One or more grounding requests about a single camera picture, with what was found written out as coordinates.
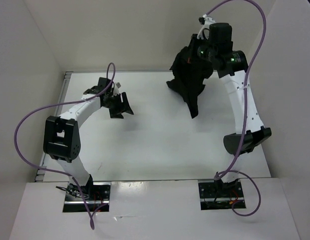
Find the black pleated skirt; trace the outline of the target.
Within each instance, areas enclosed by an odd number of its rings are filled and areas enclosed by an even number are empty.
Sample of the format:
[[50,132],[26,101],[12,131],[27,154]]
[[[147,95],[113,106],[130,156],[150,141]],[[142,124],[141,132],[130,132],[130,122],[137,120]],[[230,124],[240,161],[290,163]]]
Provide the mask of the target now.
[[187,104],[192,118],[198,116],[198,96],[203,92],[203,81],[213,74],[212,64],[197,56],[197,49],[202,39],[193,34],[188,46],[176,55],[170,67],[174,78],[167,81],[167,86],[178,93]]

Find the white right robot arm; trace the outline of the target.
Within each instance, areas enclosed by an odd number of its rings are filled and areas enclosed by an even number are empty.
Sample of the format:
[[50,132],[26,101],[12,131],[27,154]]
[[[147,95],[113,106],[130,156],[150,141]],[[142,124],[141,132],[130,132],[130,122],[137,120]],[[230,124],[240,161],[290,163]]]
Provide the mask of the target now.
[[241,50],[233,50],[232,27],[227,23],[212,23],[208,37],[199,36],[198,57],[210,62],[226,88],[235,119],[235,133],[224,136],[226,151],[234,156],[229,167],[216,174],[214,191],[226,196],[237,187],[240,156],[251,153],[271,136],[259,117],[249,82],[249,67]]

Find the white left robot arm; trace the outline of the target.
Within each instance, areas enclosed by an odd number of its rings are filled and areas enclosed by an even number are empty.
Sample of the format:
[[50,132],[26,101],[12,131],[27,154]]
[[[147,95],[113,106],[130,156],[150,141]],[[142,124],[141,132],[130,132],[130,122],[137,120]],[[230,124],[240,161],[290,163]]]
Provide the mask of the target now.
[[133,114],[127,94],[119,91],[120,86],[118,82],[100,77],[97,85],[84,91],[78,103],[59,116],[46,119],[44,153],[56,160],[67,174],[69,185],[65,191],[83,200],[94,195],[94,185],[79,156],[79,129],[100,108],[107,108],[112,119],[122,119],[123,113]]

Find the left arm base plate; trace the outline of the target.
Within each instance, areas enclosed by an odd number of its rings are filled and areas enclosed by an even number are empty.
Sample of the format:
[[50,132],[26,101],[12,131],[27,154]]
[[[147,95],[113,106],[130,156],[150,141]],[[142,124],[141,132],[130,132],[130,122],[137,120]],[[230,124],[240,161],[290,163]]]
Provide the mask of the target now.
[[[73,187],[68,184],[67,188],[57,186],[58,189],[64,191],[65,200],[63,206],[64,213],[82,213],[86,212],[84,202],[77,187]],[[90,213],[96,212],[108,212],[111,183],[110,182],[94,182],[91,188],[92,192],[87,194],[83,191],[84,197]]]

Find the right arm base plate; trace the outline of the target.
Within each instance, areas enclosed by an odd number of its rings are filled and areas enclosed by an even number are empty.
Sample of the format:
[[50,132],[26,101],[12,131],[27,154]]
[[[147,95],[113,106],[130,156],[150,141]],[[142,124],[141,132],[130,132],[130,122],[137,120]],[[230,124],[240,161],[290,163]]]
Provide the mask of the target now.
[[198,183],[201,210],[227,210],[235,204],[235,209],[245,209],[241,182],[205,180]]

